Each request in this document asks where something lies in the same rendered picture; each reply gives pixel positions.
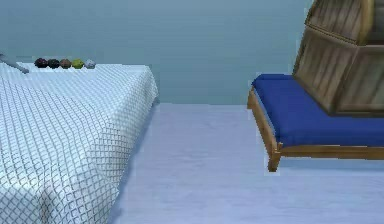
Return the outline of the white checked bed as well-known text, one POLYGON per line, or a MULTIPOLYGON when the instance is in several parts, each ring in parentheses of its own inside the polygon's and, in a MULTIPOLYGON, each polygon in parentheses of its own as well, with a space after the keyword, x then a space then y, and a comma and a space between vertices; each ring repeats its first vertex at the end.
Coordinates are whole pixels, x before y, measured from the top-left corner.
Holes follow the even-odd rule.
POLYGON ((157 96, 145 65, 0 64, 0 224, 107 224, 157 96))

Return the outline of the wooden chair with blue cushion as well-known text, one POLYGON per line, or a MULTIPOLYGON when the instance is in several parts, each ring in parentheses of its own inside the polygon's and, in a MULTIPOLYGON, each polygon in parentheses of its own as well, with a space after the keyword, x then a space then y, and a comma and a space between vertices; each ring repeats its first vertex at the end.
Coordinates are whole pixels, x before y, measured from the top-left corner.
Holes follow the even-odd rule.
POLYGON ((248 94, 268 153, 384 160, 384 0, 314 0, 293 71, 248 94))

